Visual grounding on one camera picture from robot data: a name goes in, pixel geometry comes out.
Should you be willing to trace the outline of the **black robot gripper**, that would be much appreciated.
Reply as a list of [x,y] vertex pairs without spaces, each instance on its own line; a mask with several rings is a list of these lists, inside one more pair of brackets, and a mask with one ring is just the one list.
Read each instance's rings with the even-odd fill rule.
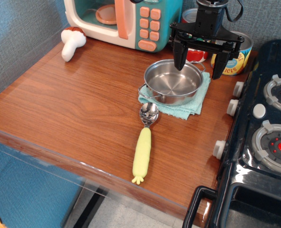
[[243,14],[243,1],[239,0],[240,12],[231,18],[227,0],[198,0],[195,22],[170,25],[169,43],[173,48],[174,66],[181,71],[185,65],[189,48],[216,54],[212,79],[219,79],[229,60],[240,51],[244,38],[228,31],[222,25],[223,17],[236,22]]

